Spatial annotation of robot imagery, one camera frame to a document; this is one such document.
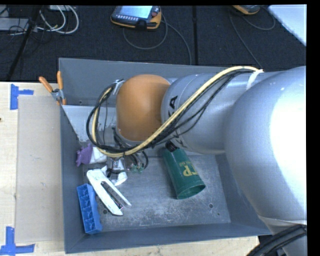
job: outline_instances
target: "yellow cable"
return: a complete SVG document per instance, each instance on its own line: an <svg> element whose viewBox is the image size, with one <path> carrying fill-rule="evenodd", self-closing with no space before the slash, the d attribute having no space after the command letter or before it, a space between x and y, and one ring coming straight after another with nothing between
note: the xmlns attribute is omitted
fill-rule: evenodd
<svg viewBox="0 0 320 256"><path fill-rule="evenodd" d="M151 143L168 125L172 123L172 121L181 114L181 112L188 107L189 104L191 104L208 86L210 86L212 83L214 83L216 80L221 78L222 76L231 73L236 70L251 70L251 71L258 71L258 68L252 67L252 66L234 66L234 67L229 67L218 74L214 75L212 78L210 78L207 82L205 82L190 98L188 98L178 109L176 112L174 112L159 128L156 130L149 138L147 138L145 141L143 141L141 144L137 145L136 147L125 151L124 153L110 153L107 152L101 148L98 148L98 150L103 153L104 155L107 155L108 157L111 158L120 158L123 155L129 156L132 155L139 150L143 149L145 146L147 146L149 143ZM93 120L92 120L92 138L96 142L96 132L94 129L94 124L97 121L97 114L98 114L98 109L95 110Z"/></svg>

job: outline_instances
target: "blue plastic object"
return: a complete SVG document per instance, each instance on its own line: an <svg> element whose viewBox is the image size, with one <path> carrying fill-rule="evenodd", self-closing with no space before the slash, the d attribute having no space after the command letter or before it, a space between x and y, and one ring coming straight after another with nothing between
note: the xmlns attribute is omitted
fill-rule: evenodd
<svg viewBox="0 0 320 256"><path fill-rule="evenodd" d="M10 96L10 110L18 109L18 96L19 95L33 95L34 91L29 89L19 90L18 86L11 84L11 96Z"/></svg>
<svg viewBox="0 0 320 256"><path fill-rule="evenodd" d="M93 235L101 232L100 214L96 201L96 192L90 184L83 184L76 188L80 202L84 231Z"/></svg>
<svg viewBox="0 0 320 256"><path fill-rule="evenodd" d="M16 254L33 253L35 244L16 246L15 244L15 229L11 226L5 228L5 245L0 248L0 255L15 256Z"/></svg>

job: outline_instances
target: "orange handle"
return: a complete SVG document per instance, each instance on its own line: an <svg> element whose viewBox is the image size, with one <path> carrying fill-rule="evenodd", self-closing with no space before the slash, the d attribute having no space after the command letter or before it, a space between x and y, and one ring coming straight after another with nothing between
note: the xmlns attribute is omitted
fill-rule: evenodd
<svg viewBox="0 0 320 256"><path fill-rule="evenodd" d="M64 88L64 83L62 82L62 77L61 77L61 72L60 71L58 71L56 73L56 80L58 82L59 89L62 90Z"/></svg>
<svg viewBox="0 0 320 256"><path fill-rule="evenodd" d="M54 89L43 76L39 76L39 81L44 85L49 93L52 93Z"/></svg>
<svg viewBox="0 0 320 256"><path fill-rule="evenodd" d="M67 99L63 98L63 99L61 100L61 105L67 105Z"/></svg>

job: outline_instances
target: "white clip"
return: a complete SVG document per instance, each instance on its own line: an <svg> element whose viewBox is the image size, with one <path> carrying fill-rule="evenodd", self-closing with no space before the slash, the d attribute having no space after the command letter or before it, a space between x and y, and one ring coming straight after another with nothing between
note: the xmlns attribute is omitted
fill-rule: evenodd
<svg viewBox="0 0 320 256"><path fill-rule="evenodd" d="M118 186L122 183L124 183L128 179L128 175L126 174L125 171L122 171L118 174L117 179L111 180L111 182L115 185Z"/></svg>
<svg viewBox="0 0 320 256"><path fill-rule="evenodd" d="M256 80L257 76L258 76L260 73L263 73L263 72L264 72L263 69L259 69L259 70L253 72L253 73L250 75L250 77L249 77L249 79L248 79L248 83L246 84L246 89L245 89L246 91L249 90L249 89L252 87L252 84L253 84L253 82Z"/></svg>
<svg viewBox="0 0 320 256"><path fill-rule="evenodd" d="M107 169L105 166L102 169L92 169L88 170L86 176L91 183L94 191L101 199L103 204L108 208L108 210L113 215L122 216L123 212L119 209L118 205L115 203L124 204L127 207L131 207L131 203L121 194L121 192L115 187L115 185L104 175L103 171Z"/></svg>

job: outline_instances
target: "white plastic object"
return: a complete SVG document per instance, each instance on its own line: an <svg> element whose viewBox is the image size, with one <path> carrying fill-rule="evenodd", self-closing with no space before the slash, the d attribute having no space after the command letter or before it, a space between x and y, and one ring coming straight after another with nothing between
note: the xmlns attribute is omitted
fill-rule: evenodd
<svg viewBox="0 0 320 256"><path fill-rule="evenodd" d="M112 179L111 182L115 185L118 186L122 183L124 183L128 179L128 175L126 174L125 171L122 171L118 174L117 179Z"/></svg>
<svg viewBox="0 0 320 256"><path fill-rule="evenodd" d="M108 210L113 215L122 216L122 211L118 208L115 201L112 199L114 197L115 200L121 200L128 207L131 207L131 203L121 194L121 192L114 186L114 184L104 175L103 171L105 171L107 167L103 167L102 169L92 169L88 170L86 176L91 183L94 191L101 199L103 204L108 208ZM102 186L102 182L106 183L108 186L108 191Z"/></svg>
<svg viewBox="0 0 320 256"><path fill-rule="evenodd" d="M96 147L93 147L89 164L103 163L106 161L107 161L107 156L105 154L102 154Z"/></svg>

